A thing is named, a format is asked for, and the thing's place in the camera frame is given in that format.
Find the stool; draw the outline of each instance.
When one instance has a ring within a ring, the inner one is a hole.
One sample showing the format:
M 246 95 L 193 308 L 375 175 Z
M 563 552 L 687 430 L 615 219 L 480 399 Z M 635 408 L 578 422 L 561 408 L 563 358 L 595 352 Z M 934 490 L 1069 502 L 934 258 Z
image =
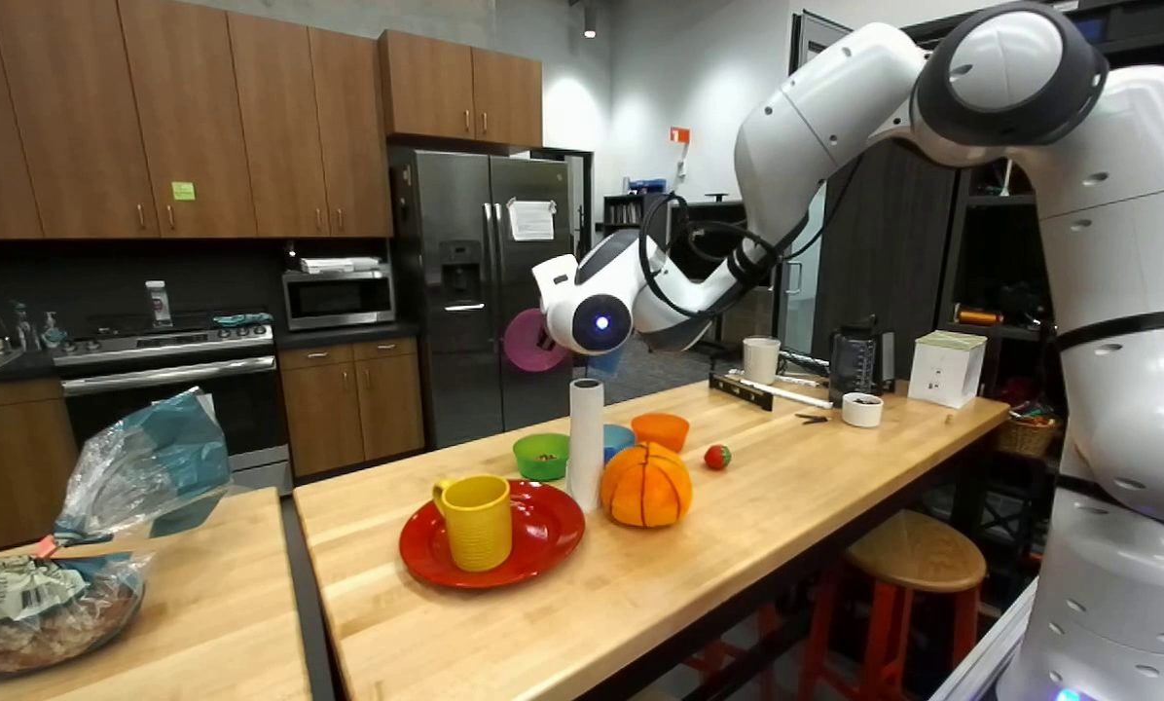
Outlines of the stool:
M 754 611 L 754 634 L 757 641 L 772 641 L 774 631 L 782 629 L 778 620 L 778 609 L 774 600 L 768 600 L 757 611 Z M 691 660 L 683 660 L 683 667 L 691 667 L 702 674 L 702 682 L 713 682 L 721 669 L 726 669 L 734 660 L 744 660 L 746 650 L 722 642 L 722 641 L 713 641 L 707 648 L 702 648 Z M 774 690 L 774 669 L 761 669 L 757 674 L 757 701 L 774 701 L 778 690 Z
M 873 577 L 873 611 L 855 687 L 825 669 L 828 629 L 851 565 Z M 846 561 L 837 561 L 817 585 L 799 696 L 804 701 L 817 682 L 834 682 L 846 696 L 859 701 L 904 696 L 909 609 L 917 591 L 955 600 L 949 660 L 956 667 L 978 642 L 982 582 L 983 559 L 961 529 L 913 509 L 896 509 L 873 534 L 851 543 Z

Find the orange pumpkin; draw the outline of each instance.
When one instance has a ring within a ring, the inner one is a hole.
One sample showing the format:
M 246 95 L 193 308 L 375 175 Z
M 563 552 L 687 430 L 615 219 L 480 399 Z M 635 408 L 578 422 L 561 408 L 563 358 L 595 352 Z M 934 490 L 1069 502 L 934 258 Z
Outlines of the orange pumpkin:
M 691 478 L 676 451 L 630 445 L 604 473 L 604 515 L 635 529 L 663 529 L 687 515 Z

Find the stainless steel refrigerator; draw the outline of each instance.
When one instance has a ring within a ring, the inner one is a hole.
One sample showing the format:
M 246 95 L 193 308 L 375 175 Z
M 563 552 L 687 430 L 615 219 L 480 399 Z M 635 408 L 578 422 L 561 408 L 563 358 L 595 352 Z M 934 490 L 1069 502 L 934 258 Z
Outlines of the stainless steel refrigerator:
M 428 445 L 569 408 L 569 364 L 525 373 L 502 329 L 538 308 L 533 264 L 572 250 L 569 168 L 486 154 L 393 150 L 393 275 L 420 324 Z

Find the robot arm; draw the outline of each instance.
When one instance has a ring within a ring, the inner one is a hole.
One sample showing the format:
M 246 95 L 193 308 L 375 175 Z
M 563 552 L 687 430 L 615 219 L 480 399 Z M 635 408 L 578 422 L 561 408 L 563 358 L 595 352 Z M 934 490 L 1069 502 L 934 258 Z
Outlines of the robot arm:
M 687 347 L 707 317 L 734 304 L 803 228 L 812 190 L 855 159 L 873 134 L 900 123 L 921 51 L 896 28 L 846 34 L 787 77 L 738 129 L 734 175 L 746 239 L 706 280 L 687 280 L 659 242 L 619 232 L 578 264 L 551 258 L 533 277 L 550 336 L 576 355 L 619 352 L 630 336 L 651 347 Z
M 1053 14 L 1005 4 L 930 60 L 859 28 L 738 129 L 750 239 L 706 280 L 638 239 L 538 269 L 550 336 L 683 347 L 790 246 L 808 197 L 874 139 L 1013 159 L 1035 188 L 1069 433 L 1027 634 L 999 696 L 1164 696 L 1164 71 L 1104 71 Z

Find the white cup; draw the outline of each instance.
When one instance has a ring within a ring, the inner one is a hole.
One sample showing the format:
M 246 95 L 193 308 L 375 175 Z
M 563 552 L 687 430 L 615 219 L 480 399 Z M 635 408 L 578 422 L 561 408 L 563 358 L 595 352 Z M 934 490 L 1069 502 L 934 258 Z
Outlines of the white cup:
M 855 424 L 855 430 L 883 424 L 883 399 L 874 399 L 874 393 L 846 393 L 839 399 L 839 422 Z
M 744 377 L 774 381 L 778 371 L 778 339 L 746 336 L 744 339 Z

